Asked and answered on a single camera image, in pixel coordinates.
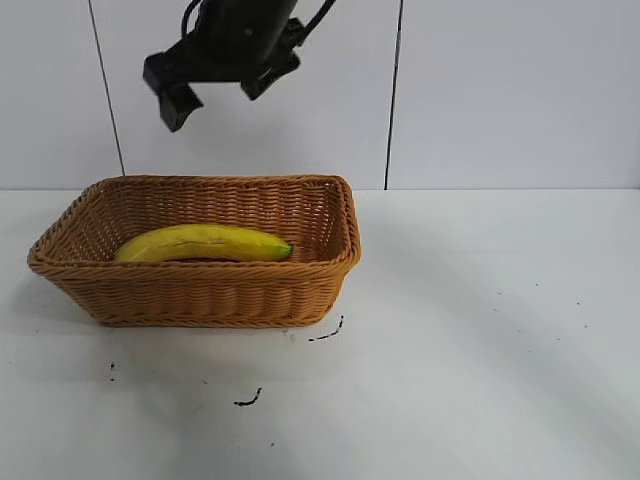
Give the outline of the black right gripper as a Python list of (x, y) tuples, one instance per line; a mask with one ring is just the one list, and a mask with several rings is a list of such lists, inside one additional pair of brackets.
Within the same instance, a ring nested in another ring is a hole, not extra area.
[(301, 22), (294, 1), (191, 1), (181, 37), (144, 61), (143, 79), (158, 94), (162, 121), (179, 131), (203, 103), (191, 83), (239, 83), (257, 100), (278, 79), (297, 70), (294, 35)]

